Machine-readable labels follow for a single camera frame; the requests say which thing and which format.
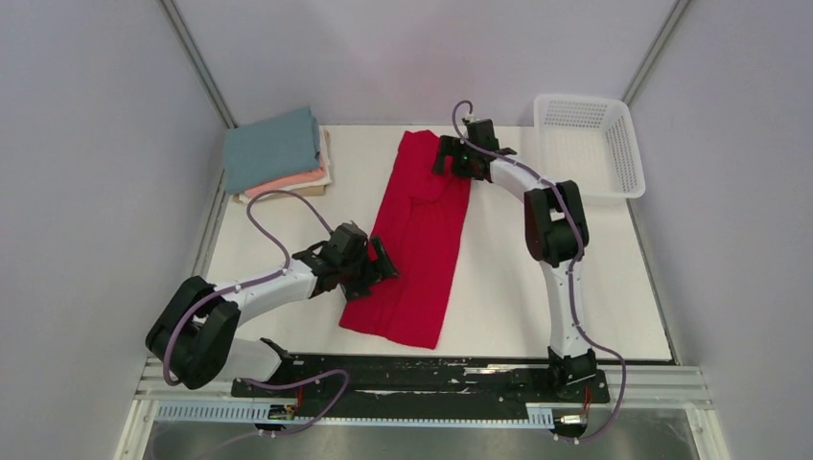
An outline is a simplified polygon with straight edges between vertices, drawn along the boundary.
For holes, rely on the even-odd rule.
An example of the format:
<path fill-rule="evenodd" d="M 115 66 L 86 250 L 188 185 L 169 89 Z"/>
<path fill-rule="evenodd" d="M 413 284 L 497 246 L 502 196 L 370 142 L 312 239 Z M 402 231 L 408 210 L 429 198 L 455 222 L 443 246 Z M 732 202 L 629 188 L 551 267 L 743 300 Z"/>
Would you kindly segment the red t shirt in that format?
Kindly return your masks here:
<path fill-rule="evenodd" d="M 373 226 L 399 275 L 348 302 L 341 328 L 437 347 L 471 194 L 469 180 L 433 172 L 440 141 L 429 130 L 403 134 Z"/>

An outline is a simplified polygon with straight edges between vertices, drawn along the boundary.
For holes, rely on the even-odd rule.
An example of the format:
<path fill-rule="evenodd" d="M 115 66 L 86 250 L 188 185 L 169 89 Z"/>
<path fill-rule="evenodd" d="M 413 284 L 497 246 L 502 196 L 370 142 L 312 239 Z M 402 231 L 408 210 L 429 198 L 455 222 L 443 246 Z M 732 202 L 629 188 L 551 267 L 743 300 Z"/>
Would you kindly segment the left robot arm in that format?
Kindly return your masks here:
<path fill-rule="evenodd" d="M 340 289 L 348 301 L 400 275 L 381 238 L 342 223 L 328 240 L 288 254 L 269 273 L 225 284 L 186 279 L 159 315 L 145 342 L 162 363 L 170 386 L 199 389 L 213 380 L 256 381 L 271 397 L 285 395 L 293 371 L 268 339 L 240 339 L 246 322 L 287 304 Z"/>

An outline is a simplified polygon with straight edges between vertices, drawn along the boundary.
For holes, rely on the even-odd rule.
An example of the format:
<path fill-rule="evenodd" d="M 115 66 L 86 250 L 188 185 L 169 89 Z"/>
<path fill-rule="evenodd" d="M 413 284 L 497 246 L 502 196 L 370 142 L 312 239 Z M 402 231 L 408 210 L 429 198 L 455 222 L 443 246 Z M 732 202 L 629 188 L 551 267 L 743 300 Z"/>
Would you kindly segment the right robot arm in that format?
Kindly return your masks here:
<path fill-rule="evenodd" d="M 589 230 L 578 186 L 571 180 L 552 182 L 517 160 L 514 150 L 499 145 L 491 121 L 464 126 L 464 133 L 441 136 L 432 171 L 489 182 L 523 204 L 525 246 L 543 271 L 550 315 L 543 385 L 556 398 L 571 400 L 597 375 L 580 318 L 581 261 Z"/>

